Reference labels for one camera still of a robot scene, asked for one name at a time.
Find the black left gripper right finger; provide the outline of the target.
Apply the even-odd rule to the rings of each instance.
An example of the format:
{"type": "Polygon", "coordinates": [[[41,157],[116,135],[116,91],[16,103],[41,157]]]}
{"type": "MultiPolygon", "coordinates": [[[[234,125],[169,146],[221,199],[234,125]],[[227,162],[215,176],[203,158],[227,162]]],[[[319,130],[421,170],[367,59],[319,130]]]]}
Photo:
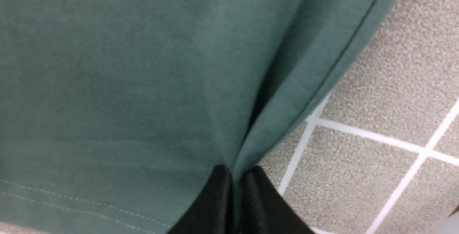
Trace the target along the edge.
{"type": "Polygon", "coordinates": [[[261,166],[243,177],[242,234],[313,234],[277,192],[261,166]]]}

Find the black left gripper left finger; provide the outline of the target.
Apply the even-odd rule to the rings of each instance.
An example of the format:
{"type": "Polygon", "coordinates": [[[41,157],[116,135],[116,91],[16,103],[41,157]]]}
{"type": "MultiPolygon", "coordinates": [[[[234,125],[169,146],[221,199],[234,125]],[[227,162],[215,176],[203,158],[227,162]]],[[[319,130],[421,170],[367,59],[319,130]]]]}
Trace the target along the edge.
{"type": "Polygon", "coordinates": [[[229,169],[216,165],[189,209],[169,234],[231,234],[234,227],[233,184],[229,169]]]}

